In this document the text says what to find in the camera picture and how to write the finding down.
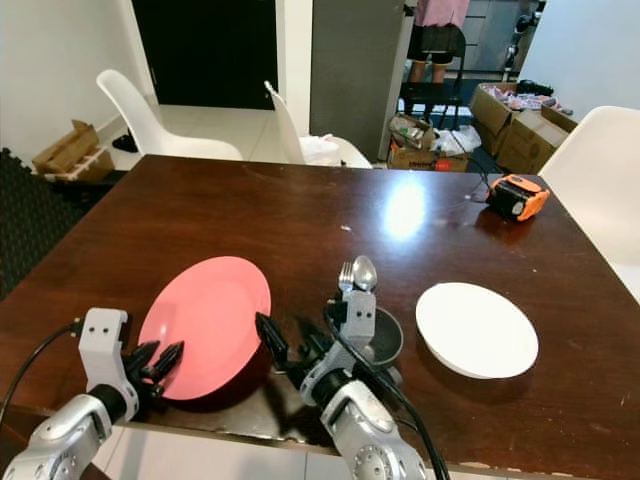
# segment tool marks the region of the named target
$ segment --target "silver spoon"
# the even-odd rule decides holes
[[[365,292],[370,292],[376,287],[378,273],[369,257],[365,255],[356,257],[353,262],[353,281],[359,289]]]

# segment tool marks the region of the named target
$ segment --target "fork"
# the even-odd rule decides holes
[[[338,288],[342,293],[353,290],[353,263],[344,262],[338,275]]]

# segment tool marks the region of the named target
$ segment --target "doorway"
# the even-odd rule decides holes
[[[133,0],[158,101],[271,110],[278,85],[275,0]]]

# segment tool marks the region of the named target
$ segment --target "person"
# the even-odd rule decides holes
[[[427,53],[422,51],[422,34],[425,27],[453,24],[462,27],[469,9],[469,0],[418,0],[415,11],[411,41],[409,43],[409,60],[412,60],[409,82],[421,82],[427,65]],[[447,67],[451,65],[453,55],[450,53],[432,53],[433,83],[443,83]]]

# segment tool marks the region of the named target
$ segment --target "wooden table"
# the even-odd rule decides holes
[[[92,306],[130,312],[133,346],[161,289],[221,255],[264,272],[272,315],[295,346],[296,319],[321,323],[341,263],[364,253],[378,268],[379,305],[404,328],[404,390],[452,466],[638,478],[640,308],[555,198],[514,224],[469,199],[479,181],[148,156],[0,304],[0,391],[37,343]],[[422,291],[447,281],[514,301],[539,336],[535,367],[481,381],[438,363],[414,309]],[[207,398],[142,421],[331,445],[318,412],[268,372],[264,351],[251,367]],[[63,339],[34,364],[15,404],[51,411],[84,384],[77,344]]]

